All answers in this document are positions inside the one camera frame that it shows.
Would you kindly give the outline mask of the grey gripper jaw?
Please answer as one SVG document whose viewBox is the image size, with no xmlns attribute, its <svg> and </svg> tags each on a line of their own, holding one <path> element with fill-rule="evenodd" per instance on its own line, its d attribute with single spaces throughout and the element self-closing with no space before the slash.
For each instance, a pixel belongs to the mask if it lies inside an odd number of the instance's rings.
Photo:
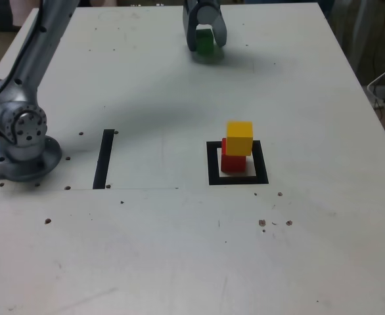
<svg viewBox="0 0 385 315">
<path fill-rule="evenodd" d="M 209 25 L 212 28 L 215 43 L 224 47 L 227 42 L 227 28 L 219 5 L 201 3 L 196 14 L 199 25 Z"/>
<path fill-rule="evenodd" d="M 185 37 L 187 40 L 187 46 L 190 51 L 196 51 L 196 27 L 198 20 L 196 17 L 198 1 L 185 0 L 183 2 L 183 27 L 185 31 Z"/>
</svg>

